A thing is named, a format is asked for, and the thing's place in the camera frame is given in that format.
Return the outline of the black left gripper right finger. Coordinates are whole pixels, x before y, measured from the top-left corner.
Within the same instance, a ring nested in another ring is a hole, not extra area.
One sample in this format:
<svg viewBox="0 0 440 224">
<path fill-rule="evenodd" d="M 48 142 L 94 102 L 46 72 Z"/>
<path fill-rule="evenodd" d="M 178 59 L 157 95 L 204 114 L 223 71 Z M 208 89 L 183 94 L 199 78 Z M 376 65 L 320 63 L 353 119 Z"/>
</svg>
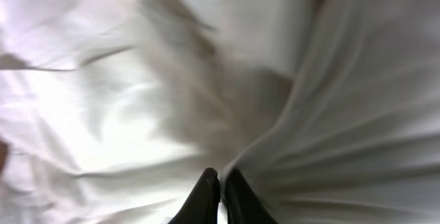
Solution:
<svg viewBox="0 0 440 224">
<path fill-rule="evenodd" d="M 236 168 L 223 182 L 222 200 L 228 213 L 228 224 L 277 224 Z"/>
</svg>

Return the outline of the white printed t-shirt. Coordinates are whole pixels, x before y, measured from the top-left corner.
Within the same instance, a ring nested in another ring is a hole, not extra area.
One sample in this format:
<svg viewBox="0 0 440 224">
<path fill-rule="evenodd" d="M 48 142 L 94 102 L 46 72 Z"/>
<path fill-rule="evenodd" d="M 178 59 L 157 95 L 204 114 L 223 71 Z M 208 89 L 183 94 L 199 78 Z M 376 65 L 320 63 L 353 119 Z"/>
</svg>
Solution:
<svg viewBox="0 0 440 224">
<path fill-rule="evenodd" d="M 439 222 L 439 0 L 1 0 L 1 222 Z"/>
</svg>

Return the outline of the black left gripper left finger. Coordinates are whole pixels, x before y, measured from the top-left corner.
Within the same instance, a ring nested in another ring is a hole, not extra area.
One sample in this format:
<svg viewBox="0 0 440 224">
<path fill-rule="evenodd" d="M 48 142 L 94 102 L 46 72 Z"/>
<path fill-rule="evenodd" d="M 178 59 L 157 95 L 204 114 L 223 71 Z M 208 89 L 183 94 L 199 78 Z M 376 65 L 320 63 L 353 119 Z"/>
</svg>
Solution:
<svg viewBox="0 0 440 224">
<path fill-rule="evenodd" d="M 206 168 L 168 224 L 217 224 L 220 202 L 220 183 L 217 176 L 214 168 Z"/>
</svg>

